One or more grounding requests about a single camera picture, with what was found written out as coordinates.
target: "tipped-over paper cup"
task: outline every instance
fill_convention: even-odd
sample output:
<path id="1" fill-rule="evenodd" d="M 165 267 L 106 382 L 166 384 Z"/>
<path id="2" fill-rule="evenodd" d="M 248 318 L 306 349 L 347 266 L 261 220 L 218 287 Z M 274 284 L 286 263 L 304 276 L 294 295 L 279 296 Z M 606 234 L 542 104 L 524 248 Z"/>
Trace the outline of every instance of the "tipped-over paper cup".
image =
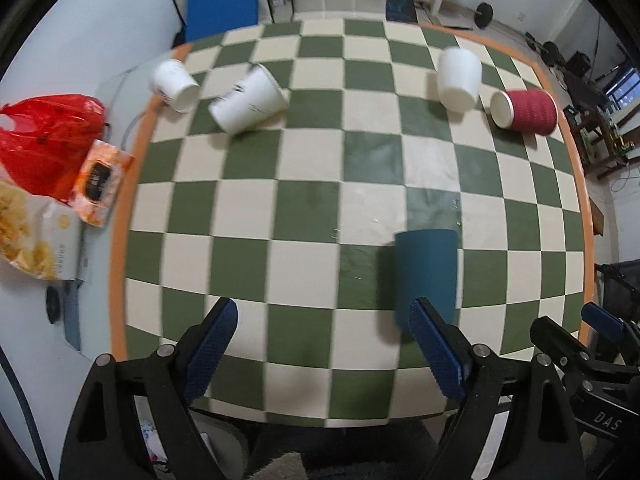
<path id="1" fill-rule="evenodd" d="M 551 135 L 558 126 L 558 108 L 546 90 L 507 90 L 491 97 L 491 117 L 500 128 L 523 134 Z"/>
<path id="2" fill-rule="evenodd" d="M 482 63 L 465 48 L 446 48 L 438 59 L 438 95 L 447 110 L 463 114 L 473 110 L 482 84 Z"/>
<path id="3" fill-rule="evenodd" d="M 150 87 L 154 94 L 180 113 L 192 110 L 200 97 L 200 86 L 177 59 L 167 59 L 156 67 Z"/>
<path id="4" fill-rule="evenodd" d="M 211 102 L 209 112 L 224 132 L 235 135 L 286 108 L 287 100 L 276 79 L 256 64 L 229 92 Z"/>

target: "screw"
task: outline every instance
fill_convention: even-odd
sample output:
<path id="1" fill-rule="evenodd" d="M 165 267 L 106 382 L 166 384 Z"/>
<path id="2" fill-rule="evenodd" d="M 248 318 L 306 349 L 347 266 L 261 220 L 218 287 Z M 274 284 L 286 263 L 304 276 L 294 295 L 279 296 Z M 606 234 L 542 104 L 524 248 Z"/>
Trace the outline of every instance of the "screw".
<path id="1" fill-rule="evenodd" d="M 95 359 L 95 363 L 98 366 L 106 366 L 111 362 L 111 355 L 109 354 L 100 354 L 98 355 L 98 357 Z"/>
<path id="2" fill-rule="evenodd" d="M 546 354 L 538 354 L 536 356 L 536 361 L 543 366 L 549 366 L 551 364 L 551 358 Z"/>
<path id="3" fill-rule="evenodd" d="M 160 357 L 169 357 L 169 355 L 174 353 L 174 350 L 175 350 L 175 346 L 173 345 L 160 345 L 158 347 L 158 350 L 156 350 L 156 353 Z"/>
<path id="4" fill-rule="evenodd" d="M 491 354 L 491 350 L 489 350 L 489 347 L 487 345 L 474 345 L 474 354 L 476 354 L 478 357 L 487 357 Z"/>

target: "potato chips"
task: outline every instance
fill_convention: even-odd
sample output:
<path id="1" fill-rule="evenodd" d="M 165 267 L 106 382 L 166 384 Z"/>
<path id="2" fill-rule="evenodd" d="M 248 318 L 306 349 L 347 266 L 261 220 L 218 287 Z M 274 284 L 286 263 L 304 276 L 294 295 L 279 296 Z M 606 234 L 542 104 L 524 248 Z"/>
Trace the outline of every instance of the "potato chips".
<path id="1" fill-rule="evenodd" d="M 0 254 L 12 266 L 44 280 L 73 280 L 79 239 L 71 208 L 0 180 Z"/>

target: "red plastic bag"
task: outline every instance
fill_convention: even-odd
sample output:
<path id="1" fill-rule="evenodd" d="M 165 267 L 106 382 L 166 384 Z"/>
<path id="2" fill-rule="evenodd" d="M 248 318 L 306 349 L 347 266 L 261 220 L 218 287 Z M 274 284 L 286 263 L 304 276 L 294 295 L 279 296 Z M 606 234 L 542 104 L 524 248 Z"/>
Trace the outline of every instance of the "red plastic bag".
<path id="1" fill-rule="evenodd" d="M 104 106 L 79 94 L 25 99 L 0 107 L 0 162 L 10 179 L 34 195 L 66 203 L 80 167 L 104 127 Z"/>

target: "red paper cup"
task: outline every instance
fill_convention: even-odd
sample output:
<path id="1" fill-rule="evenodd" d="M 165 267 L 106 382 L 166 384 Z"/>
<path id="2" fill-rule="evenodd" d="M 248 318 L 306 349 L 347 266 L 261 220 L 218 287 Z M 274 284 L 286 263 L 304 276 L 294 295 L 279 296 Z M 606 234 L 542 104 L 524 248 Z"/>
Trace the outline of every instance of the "red paper cup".
<path id="1" fill-rule="evenodd" d="M 491 98 L 491 117 L 500 128 L 550 135 L 558 126 L 558 108 L 545 90 L 507 90 Z"/>

